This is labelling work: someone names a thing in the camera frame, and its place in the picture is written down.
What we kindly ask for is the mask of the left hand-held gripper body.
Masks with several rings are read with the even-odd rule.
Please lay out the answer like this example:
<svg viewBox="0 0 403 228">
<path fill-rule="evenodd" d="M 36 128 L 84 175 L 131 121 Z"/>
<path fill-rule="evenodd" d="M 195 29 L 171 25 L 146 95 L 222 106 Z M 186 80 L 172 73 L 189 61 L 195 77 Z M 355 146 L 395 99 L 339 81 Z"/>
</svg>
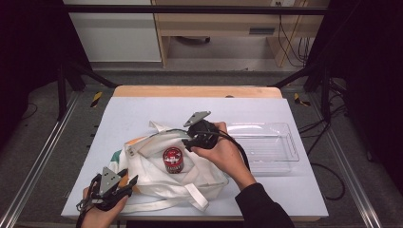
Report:
<svg viewBox="0 0 403 228">
<path fill-rule="evenodd" d="M 100 210 L 112 209 L 124 196 L 131 196 L 132 190 L 119 186 L 121 178 L 108 167 L 95 177 L 96 185 L 90 190 L 90 201 Z"/>
</svg>

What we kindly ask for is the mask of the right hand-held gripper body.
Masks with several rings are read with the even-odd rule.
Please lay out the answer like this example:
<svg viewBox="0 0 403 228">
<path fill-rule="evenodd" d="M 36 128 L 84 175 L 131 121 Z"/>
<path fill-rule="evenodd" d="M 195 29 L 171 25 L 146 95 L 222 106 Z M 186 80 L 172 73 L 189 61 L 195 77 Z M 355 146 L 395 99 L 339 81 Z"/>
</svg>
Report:
<svg viewBox="0 0 403 228">
<path fill-rule="evenodd" d="M 205 119 L 210 114 L 210 111 L 195 112 L 183 124 L 188 128 L 186 134 L 190 137 L 190 146 L 196 145 L 203 149 L 215 147 L 219 138 L 219 129 Z"/>
</svg>

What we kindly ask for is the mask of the red can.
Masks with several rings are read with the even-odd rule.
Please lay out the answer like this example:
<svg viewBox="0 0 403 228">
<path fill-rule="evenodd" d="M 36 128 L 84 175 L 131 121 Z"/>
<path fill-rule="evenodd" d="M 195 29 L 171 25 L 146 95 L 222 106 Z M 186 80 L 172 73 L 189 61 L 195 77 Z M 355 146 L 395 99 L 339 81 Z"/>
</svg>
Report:
<svg viewBox="0 0 403 228">
<path fill-rule="evenodd" d="M 182 172 L 184 163 L 181 149 L 169 147 L 163 152 L 163 163 L 165 169 L 170 174 L 179 174 Z"/>
</svg>

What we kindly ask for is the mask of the white printed tote bag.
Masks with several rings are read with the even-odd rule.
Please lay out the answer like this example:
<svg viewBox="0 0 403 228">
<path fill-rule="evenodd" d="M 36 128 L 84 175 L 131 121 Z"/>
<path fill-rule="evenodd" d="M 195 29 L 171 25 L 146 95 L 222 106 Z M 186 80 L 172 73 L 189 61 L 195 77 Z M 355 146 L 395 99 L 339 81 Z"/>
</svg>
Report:
<svg viewBox="0 0 403 228">
<path fill-rule="evenodd" d="M 108 167 L 118 173 L 126 169 L 132 179 L 138 176 L 136 191 L 154 197 L 151 202 L 128 204 L 125 214 L 163 210 L 188 202 L 200 211 L 215 199 L 228 179 L 211 161 L 185 149 L 182 140 L 188 135 L 182 129 L 150 124 L 155 134 L 126 142 L 115 152 Z M 184 167 L 179 174 L 170 174 L 163 163 L 163 152 L 169 147 L 181 149 Z"/>
</svg>

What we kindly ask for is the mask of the person's right hand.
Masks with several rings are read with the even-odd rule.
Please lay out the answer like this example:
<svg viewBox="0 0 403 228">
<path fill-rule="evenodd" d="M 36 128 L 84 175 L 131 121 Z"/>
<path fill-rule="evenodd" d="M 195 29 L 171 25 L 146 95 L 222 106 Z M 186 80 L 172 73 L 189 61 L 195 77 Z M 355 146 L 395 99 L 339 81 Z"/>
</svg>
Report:
<svg viewBox="0 0 403 228">
<path fill-rule="evenodd" d="M 211 161 L 222 172 L 231 177 L 240 191 L 257 182 L 246 167 L 238 148 L 222 136 L 219 136 L 214 148 L 201 149 L 194 153 Z"/>
</svg>

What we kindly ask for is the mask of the person's left hand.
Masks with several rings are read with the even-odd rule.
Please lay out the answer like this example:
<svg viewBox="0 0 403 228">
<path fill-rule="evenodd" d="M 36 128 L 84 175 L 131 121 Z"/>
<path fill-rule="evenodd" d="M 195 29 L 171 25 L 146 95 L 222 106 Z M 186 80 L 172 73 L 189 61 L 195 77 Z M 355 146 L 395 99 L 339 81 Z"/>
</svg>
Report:
<svg viewBox="0 0 403 228">
<path fill-rule="evenodd" d="M 108 211 L 102 211 L 96 207 L 88 209 L 83 218 L 81 228 L 109 228 L 111 223 L 125 208 L 128 196 L 124 196 Z"/>
</svg>

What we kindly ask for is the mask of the pale table cover board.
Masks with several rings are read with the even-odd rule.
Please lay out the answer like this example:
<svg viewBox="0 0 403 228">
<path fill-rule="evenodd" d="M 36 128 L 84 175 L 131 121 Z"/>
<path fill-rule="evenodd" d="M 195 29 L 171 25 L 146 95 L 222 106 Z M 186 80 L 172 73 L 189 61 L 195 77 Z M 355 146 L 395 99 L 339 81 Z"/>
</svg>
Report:
<svg viewBox="0 0 403 228">
<path fill-rule="evenodd" d="M 68 197 L 63 216 L 77 218 L 83 188 L 132 139 L 162 126 L 180 129 L 197 111 L 225 122 L 245 149 L 251 171 L 294 220 L 315 221 L 328 211 L 286 100 L 282 98 L 114 97 Z"/>
</svg>

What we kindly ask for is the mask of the clear plastic tray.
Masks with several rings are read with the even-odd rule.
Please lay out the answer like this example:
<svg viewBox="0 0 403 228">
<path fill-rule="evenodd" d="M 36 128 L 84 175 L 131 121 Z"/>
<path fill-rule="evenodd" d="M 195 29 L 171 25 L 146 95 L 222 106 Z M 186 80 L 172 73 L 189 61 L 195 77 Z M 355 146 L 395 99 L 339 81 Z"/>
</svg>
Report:
<svg viewBox="0 0 403 228">
<path fill-rule="evenodd" d="M 254 176 L 283 175 L 299 162 L 287 123 L 231 123 L 227 132 L 244 149 Z"/>
</svg>

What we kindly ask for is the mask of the yellow black tape strip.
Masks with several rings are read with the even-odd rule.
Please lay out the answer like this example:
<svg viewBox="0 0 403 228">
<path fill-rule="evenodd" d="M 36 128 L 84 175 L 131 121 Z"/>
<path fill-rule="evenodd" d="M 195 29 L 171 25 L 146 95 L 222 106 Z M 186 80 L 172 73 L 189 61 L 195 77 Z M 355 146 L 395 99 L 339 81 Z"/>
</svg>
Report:
<svg viewBox="0 0 403 228">
<path fill-rule="evenodd" d="M 90 107 L 96 107 L 97 106 L 97 104 L 99 103 L 99 101 L 100 101 L 100 99 L 102 97 L 102 94 L 103 94 L 102 91 L 98 91 L 98 92 L 95 93 Z"/>
<path fill-rule="evenodd" d="M 294 101 L 298 105 L 311 106 L 310 102 L 302 101 L 297 93 L 294 94 Z"/>
</svg>

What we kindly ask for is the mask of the black metal stand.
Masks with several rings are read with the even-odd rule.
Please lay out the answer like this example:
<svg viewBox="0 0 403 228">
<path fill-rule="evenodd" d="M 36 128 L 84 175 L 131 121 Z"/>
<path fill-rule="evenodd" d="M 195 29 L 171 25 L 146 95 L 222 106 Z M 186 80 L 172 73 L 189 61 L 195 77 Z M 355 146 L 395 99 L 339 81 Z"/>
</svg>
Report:
<svg viewBox="0 0 403 228">
<path fill-rule="evenodd" d="M 101 85 L 109 88 L 116 88 L 119 85 L 115 84 L 103 76 L 95 73 L 92 69 L 80 65 L 76 62 L 63 62 L 57 70 L 57 86 L 58 86 L 58 103 L 59 114 L 57 120 L 60 121 L 67 114 L 67 88 L 66 83 L 69 83 L 74 91 L 82 91 L 86 84 L 82 76 L 86 75 L 91 79 L 99 82 Z"/>
<path fill-rule="evenodd" d="M 324 120 L 328 123 L 331 120 L 329 92 L 330 92 L 330 70 L 324 64 L 312 64 L 305 66 L 301 70 L 293 73 L 291 76 L 275 83 L 272 87 L 283 88 L 292 83 L 296 79 L 307 76 L 303 88 L 307 92 L 315 91 L 319 86 L 321 87 L 320 96 L 320 113 Z"/>
</svg>

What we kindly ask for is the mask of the light wooden desk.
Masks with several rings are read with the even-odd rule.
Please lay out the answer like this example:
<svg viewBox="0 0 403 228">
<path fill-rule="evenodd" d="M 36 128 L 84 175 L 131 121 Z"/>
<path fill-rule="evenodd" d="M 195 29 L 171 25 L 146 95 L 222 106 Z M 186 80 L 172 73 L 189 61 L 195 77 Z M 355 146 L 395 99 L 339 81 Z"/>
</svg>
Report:
<svg viewBox="0 0 403 228">
<path fill-rule="evenodd" d="M 326 8 L 330 0 L 151 0 L 154 6 L 237 6 Z M 278 67 L 293 55 L 298 37 L 314 38 L 321 15 L 181 14 L 157 13 L 157 30 L 163 38 L 260 36 L 267 39 Z"/>
</svg>

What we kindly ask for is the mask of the white cabinet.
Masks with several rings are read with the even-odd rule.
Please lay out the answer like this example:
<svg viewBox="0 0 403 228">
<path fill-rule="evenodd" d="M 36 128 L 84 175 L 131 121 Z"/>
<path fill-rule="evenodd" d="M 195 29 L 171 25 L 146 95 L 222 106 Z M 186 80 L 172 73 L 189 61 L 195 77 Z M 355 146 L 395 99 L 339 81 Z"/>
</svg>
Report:
<svg viewBox="0 0 403 228">
<path fill-rule="evenodd" d="M 86 56 L 98 62 L 160 62 L 152 13 L 71 13 Z"/>
</svg>

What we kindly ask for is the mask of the black curtain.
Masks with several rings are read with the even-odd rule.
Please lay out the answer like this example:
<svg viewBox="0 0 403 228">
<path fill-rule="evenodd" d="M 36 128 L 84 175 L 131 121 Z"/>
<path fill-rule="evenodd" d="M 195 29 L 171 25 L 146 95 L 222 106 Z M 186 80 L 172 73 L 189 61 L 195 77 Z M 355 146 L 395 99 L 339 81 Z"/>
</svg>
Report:
<svg viewBox="0 0 403 228">
<path fill-rule="evenodd" d="M 403 194 L 403 0 L 330 0 L 309 61 L 346 82 L 368 150 Z"/>
<path fill-rule="evenodd" d="M 90 67 L 64 0 L 0 0 L 0 148 L 34 89 L 57 80 L 61 64 Z"/>
</svg>

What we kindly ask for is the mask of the aluminium rail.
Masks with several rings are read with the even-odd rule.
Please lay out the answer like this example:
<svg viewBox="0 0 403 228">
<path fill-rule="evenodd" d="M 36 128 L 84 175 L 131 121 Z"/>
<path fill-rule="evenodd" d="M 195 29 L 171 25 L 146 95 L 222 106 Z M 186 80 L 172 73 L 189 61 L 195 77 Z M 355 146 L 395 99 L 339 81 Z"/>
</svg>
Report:
<svg viewBox="0 0 403 228">
<path fill-rule="evenodd" d="M 331 120 L 327 123 L 320 113 L 318 96 L 309 95 L 309 98 L 319 125 L 307 146 L 308 158 L 329 210 L 329 217 L 320 222 L 331 228 L 384 228 L 336 134 L 337 126 L 346 117 L 344 103 L 339 96 L 331 97 Z"/>
<path fill-rule="evenodd" d="M 63 131 L 80 97 L 80 92 L 71 93 L 70 99 L 67 103 L 67 111 L 61 117 L 61 119 L 56 122 L 55 126 L 53 126 L 51 133 L 49 134 L 33 166 L 26 175 L 24 182 L 19 188 L 17 194 L 15 195 L 5 214 L 0 218 L 0 228 L 13 228 L 13 226 L 15 225 L 36 183 L 41 177 L 42 172 L 48 163 L 48 159 L 52 155 L 56 144 L 63 134 Z"/>
</svg>

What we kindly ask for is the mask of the black horizontal frame bar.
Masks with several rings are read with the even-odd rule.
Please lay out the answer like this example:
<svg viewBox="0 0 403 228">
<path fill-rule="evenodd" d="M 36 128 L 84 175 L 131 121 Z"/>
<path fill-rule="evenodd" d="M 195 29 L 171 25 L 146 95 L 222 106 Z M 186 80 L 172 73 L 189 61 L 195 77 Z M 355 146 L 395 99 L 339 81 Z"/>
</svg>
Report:
<svg viewBox="0 0 403 228">
<path fill-rule="evenodd" d="M 325 15 L 327 8 L 236 7 L 236 6 L 146 6 L 146 5 L 64 5 L 68 12 L 82 13 L 181 13 L 181 14 L 270 14 Z"/>
</svg>

